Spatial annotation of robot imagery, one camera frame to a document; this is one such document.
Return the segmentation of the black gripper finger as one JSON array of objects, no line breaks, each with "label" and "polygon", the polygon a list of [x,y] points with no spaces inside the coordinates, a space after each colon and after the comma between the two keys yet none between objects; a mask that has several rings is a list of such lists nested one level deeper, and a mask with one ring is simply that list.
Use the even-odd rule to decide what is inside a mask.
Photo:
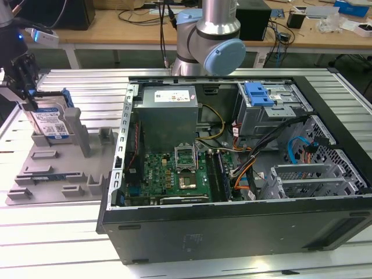
[{"label": "black gripper finger", "polygon": [[19,88],[23,99],[28,104],[29,111],[35,111],[38,106],[31,94],[37,90],[39,68],[32,53],[26,53],[17,59],[16,70],[19,76]]},{"label": "black gripper finger", "polygon": [[19,98],[26,99],[24,93],[23,71],[20,62],[15,59],[5,65],[6,86]]}]

